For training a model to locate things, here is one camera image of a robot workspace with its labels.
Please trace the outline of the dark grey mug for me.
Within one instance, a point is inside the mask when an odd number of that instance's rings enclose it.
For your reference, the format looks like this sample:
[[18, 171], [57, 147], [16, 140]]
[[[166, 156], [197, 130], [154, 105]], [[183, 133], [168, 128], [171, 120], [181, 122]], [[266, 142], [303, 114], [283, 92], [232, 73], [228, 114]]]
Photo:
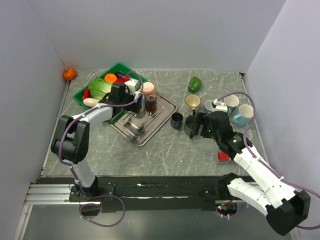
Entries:
[[191, 115], [189, 115], [184, 121], [184, 133], [189, 137], [192, 128]]

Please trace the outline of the grey blue faceted mug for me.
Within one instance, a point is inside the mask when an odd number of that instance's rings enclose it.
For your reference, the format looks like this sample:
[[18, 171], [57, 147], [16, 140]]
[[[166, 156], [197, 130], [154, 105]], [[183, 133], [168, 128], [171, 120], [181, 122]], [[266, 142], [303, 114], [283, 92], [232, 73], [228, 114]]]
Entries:
[[213, 100], [207, 100], [203, 105], [203, 112], [205, 114], [210, 114], [215, 110], [214, 107], [214, 101]]

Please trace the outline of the cream mug black handle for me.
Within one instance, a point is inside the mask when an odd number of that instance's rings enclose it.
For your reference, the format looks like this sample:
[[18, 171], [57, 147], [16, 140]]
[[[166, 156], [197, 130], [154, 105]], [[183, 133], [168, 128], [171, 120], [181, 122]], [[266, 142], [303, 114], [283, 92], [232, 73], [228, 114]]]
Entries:
[[196, 94], [188, 94], [184, 98], [183, 110], [188, 115], [196, 115], [201, 105], [201, 99]]

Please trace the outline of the dark blue mug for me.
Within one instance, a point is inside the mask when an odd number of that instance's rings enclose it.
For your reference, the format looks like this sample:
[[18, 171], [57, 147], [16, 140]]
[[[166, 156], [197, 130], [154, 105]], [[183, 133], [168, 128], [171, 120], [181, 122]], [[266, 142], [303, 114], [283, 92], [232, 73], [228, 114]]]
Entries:
[[171, 115], [170, 125], [173, 129], [179, 130], [183, 123], [183, 115], [179, 112], [175, 112]]

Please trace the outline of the white mug blue text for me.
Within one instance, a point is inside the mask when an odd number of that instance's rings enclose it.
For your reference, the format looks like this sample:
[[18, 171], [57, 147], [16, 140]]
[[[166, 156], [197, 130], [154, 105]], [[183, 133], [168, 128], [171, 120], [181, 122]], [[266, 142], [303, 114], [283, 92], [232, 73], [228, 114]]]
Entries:
[[229, 96], [226, 96], [224, 99], [223, 99], [224, 103], [226, 104], [227, 106], [227, 115], [230, 116], [235, 110], [236, 108], [239, 106], [240, 104], [240, 100], [239, 98], [234, 95], [234, 94], [231, 94]]

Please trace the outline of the light blue faceted mug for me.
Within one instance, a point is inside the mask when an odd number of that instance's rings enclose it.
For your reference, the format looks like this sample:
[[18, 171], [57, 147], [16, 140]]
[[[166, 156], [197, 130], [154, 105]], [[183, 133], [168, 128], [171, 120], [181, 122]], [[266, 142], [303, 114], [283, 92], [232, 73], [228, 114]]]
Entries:
[[243, 127], [248, 125], [253, 117], [254, 108], [248, 104], [243, 104], [238, 108], [236, 114], [232, 118], [232, 121], [236, 125]]

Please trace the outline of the light blue white-bottom mug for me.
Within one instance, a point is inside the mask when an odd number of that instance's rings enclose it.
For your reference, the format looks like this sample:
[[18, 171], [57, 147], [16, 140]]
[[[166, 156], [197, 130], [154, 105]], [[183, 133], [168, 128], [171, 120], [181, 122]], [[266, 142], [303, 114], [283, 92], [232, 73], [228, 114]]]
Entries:
[[145, 105], [146, 105], [146, 97], [143, 93], [141, 94], [141, 97], [139, 98], [139, 103], [140, 103], [140, 112], [144, 112]]

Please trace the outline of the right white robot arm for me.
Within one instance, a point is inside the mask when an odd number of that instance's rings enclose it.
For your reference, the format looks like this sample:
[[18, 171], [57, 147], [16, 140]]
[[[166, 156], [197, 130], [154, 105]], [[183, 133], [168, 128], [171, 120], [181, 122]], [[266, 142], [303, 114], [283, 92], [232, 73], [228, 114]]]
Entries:
[[218, 193], [223, 199], [239, 198], [262, 213], [270, 227], [285, 236], [308, 218], [311, 197], [284, 182], [259, 155], [255, 146], [240, 132], [233, 130], [223, 111], [199, 112], [185, 120], [190, 138], [200, 135], [213, 139], [221, 152], [241, 166], [258, 184], [258, 188], [234, 173], [219, 180]]

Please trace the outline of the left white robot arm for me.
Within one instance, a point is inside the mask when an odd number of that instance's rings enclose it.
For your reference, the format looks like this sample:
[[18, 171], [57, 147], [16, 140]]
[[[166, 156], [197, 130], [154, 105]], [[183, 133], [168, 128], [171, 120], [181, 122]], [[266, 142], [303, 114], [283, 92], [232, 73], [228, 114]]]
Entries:
[[99, 181], [86, 159], [89, 150], [90, 131], [114, 117], [121, 110], [139, 113], [143, 94], [124, 83], [114, 83], [110, 92], [87, 111], [59, 118], [51, 142], [51, 152], [67, 165], [74, 177], [75, 186], [87, 201], [99, 195]]

